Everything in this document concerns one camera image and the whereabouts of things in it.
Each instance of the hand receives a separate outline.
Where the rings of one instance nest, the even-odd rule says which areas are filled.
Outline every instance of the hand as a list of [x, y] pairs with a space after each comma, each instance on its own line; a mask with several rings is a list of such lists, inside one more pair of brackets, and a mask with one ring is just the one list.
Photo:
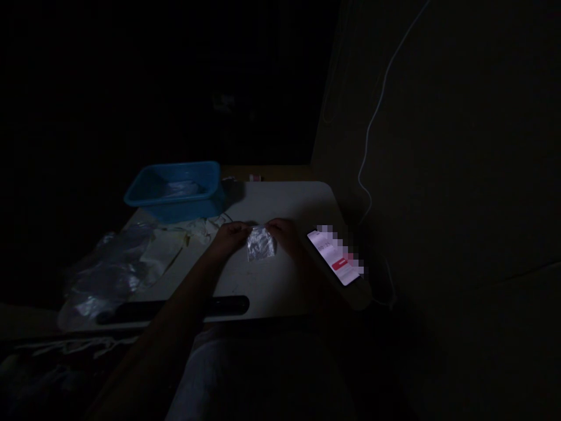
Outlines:
[[292, 258], [307, 255], [292, 221], [276, 218], [267, 222], [265, 228]]
[[251, 226], [243, 222], [226, 223], [218, 229], [216, 237], [206, 249], [204, 256], [215, 261], [227, 259], [239, 249], [251, 232]]

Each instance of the table surface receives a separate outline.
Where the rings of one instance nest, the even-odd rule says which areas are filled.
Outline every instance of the table surface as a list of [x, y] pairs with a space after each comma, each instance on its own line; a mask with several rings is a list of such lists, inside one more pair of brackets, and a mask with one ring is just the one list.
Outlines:
[[[232, 220], [251, 224], [264, 224], [273, 218], [288, 218], [295, 221], [305, 247], [327, 278], [355, 310], [366, 308], [371, 300], [370, 285], [362, 278], [343, 287], [319, 253], [305, 239], [306, 233], [316, 225], [333, 225], [338, 233], [346, 232], [341, 212], [331, 188], [320, 181], [294, 182], [232, 182], [230, 204], [225, 213]], [[141, 209], [127, 225], [153, 218]], [[156, 284], [131, 301], [159, 301], [168, 299], [194, 263], [206, 250], [207, 245], [190, 239], [173, 264]], [[247, 261], [245, 248], [234, 253], [226, 263], [213, 296], [245, 295], [250, 300], [247, 312], [239, 316], [206, 318], [205, 322], [224, 320], [259, 319], [278, 316], [294, 316], [308, 313], [296, 267], [292, 259], [277, 248], [276, 255], [264, 260]], [[124, 323], [100, 326], [92, 322], [82, 330], [110, 330], [147, 326], [148, 322]]]

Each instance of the person's left hand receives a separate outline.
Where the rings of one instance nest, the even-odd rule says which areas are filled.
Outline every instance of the person's left hand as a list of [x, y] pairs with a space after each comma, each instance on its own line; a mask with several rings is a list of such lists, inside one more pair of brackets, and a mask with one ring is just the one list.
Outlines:
[[222, 261], [239, 249], [249, 236], [251, 226], [244, 222], [226, 223], [218, 229], [216, 237], [205, 251], [205, 256]]

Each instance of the person's right hand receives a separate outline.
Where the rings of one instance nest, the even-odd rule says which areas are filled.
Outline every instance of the person's right hand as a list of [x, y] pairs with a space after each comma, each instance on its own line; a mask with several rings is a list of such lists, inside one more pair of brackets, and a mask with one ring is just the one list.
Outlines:
[[304, 246], [298, 237], [296, 226], [292, 221], [276, 218], [267, 222], [265, 228], [292, 258], [306, 255]]

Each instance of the small plastic bag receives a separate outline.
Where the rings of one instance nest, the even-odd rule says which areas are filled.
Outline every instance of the small plastic bag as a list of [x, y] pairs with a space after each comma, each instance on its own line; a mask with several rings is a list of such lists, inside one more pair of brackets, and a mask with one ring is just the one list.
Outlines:
[[200, 188], [192, 180], [169, 182], [165, 186], [164, 198], [191, 196], [199, 193]]
[[274, 256], [275, 246], [275, 239], [263, 225], [254, 226], [247, 237], [247, 261]]

